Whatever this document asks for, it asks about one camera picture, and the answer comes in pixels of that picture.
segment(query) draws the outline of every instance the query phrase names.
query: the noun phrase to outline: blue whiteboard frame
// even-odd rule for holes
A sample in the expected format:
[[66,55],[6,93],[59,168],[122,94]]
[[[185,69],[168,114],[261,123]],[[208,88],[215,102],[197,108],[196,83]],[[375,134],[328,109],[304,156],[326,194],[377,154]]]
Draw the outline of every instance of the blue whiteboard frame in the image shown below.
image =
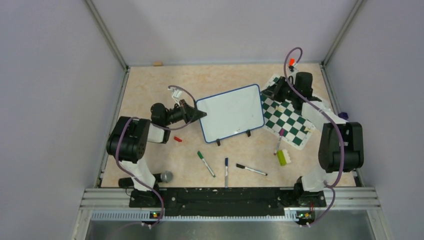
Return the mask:
[[[227,93],[231,93],[231,92],[234,92],[234,91],[237,91],[237,90],[240,90],[240,89],[245,89],[245,88],[249,88],[249,87],[252,87],[252,86],[256,86],[257,87],[257,91],[258,91],[258,93],[259,93],[259,106],[260,106],[260,109],[261,109],[261,113],[262,113],[262,125],[260,125],[260,126],[258,126],[258,127],[255,127],[255,128],[252,128],[252,129],[249,129],[249,131],[251,131],[251,130],[255,130],[255,129],[259,129],[259,128],[262,128],[264,125],[265,125],[265,119],[264,119],[264,111],[262,110],[262,102],[261,102],[261,99],[260,99],[260,96],[261,96],[261,88],[259,87],[259,85],[258,84],[251,84],[251,85],[247,85],[247,86],[243,86],[243,87],[239,87],[239,88],[236,88],[236,89],[233,89],[233,90],[229,90],[229,91],[225,91],[225,92],[221,92],[221,93],[218,93],[218,94],[215,94],[215,95],[212,95],[212,96],[207,96],[207,97],[204,97],[204,98],[200,98],[200,99],[198,99],[198,100],[196,100],[196,105],[197,105],[197,103],[199,102],[199,101],[202,101],[202,100],[205,100],[205,99],[210,99],[210,98],[213,98],[213,97],[216,97],[216,96],[219,96],[219,95],[223,95],[223,94],[227,94]],[[202,124],[202,119],[200,118],[200,127],[201,127],[201,132],[202,132],[202,134],[203,134],[203,139],[204,139],[204,141],[206,142],[206,143],[208,143],[208,144],[212,144],[212,143],[215,143],[217,140],[213,140],[213,141],[207,141],[206,140],[206,137],[205,137],[205,131],[204,131],[204,129],[203,129],[203,124]],[[230,138],[230,137],[233,137],[233,136],[236,136],[236,135],[240,135],[240,134],[244,134],[244,133],[246,133],[247,132],[247,130],[246,131],[241,131],[241,132],[238,132],[238,133],[236,133],[236,134],[233,134],[233,135],[229,135],[229,136],[226,136],[226,137],[223,137],[223,138],[219,138],[219,140],[223,140],[223,139],[227,139],[227,138]]]

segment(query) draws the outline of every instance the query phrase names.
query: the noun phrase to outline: table surface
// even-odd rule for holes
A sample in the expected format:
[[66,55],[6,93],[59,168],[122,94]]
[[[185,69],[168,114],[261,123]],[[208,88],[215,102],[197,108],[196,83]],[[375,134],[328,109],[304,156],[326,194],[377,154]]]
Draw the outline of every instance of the table surface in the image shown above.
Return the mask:
[[[313,75],[313,92],[329,101],[329,96],[317,63],[297,65],[301,72]],[[150,107],[163,103],[167,108],[174,106],[168,85],[178,85],[188,90],[196,99],[226,92],[251,84],[263,84],[273,74],[283,75],[282,64],[234,64],[234,65],[185,65],[131,67],[119,116],[150,119]],[[182,97],[192,106],[185,93]],[[169,127],[183,125],[177,122]],[[173,181],[161,183],[164,187],[224,187],[225,158],[228,164],[229,187],[292,187],[299,176],[310,172],[318,165],[318,149],[321,133],[315,130],[303,150],[297,150],[286,142],[280,149],[287,149],[291,163],[280,166],[274,149],[278,137],[259,128],[251,137],[239,134],[216,143],[206,143],[200,122],[172,131],[167,144],[147,143],[144,159],[150,171],[161,173],[171,171]],[[212,177],[199,159],[201,151],[216,177]],[[236,163],[268,173],[268,176],[236,167]],[[109,156],[103,174],[102,187],[117,187],[120,178],[128,175],[118,169],[115,159]],[[355,186],[351,172],[343,173],[338,186]]]

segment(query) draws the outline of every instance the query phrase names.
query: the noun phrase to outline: gray wall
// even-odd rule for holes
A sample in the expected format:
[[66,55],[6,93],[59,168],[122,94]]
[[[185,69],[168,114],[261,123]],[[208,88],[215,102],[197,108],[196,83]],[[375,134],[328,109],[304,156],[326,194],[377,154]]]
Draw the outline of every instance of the gray wall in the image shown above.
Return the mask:
[[363,126],[365,183],[395,239],[422,239],[424,1],[370,0],[328,66],[343,111]]
[[129,65],[321,61],[355,0],[94,0]]
[[123,71],[82,0],[0,3],[0,239],[71,236]]

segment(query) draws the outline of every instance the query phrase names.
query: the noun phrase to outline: white marker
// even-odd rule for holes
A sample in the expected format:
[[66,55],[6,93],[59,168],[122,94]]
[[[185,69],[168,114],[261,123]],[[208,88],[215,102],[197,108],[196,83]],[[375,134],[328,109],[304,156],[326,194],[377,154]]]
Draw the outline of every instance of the white marker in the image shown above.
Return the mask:
[[225,158],[225,187],[228,188],[228,157]]

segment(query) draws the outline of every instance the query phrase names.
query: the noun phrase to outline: green marker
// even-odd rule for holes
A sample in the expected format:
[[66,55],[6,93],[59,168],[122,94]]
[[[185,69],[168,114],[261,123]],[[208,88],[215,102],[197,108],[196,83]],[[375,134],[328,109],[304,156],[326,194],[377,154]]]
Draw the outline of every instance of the green marker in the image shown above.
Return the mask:
[[206,162],[206,160],[203,158],[203,155],[200,151],[197,151],[197,155],[199,156],[199,158],[204,162],[204,164],[206,165],[207,169],[209,170],[210,174],[212,174],[212,177],[215,178],[215,174],[212,171],[211,167],[208,165],[208,163]]

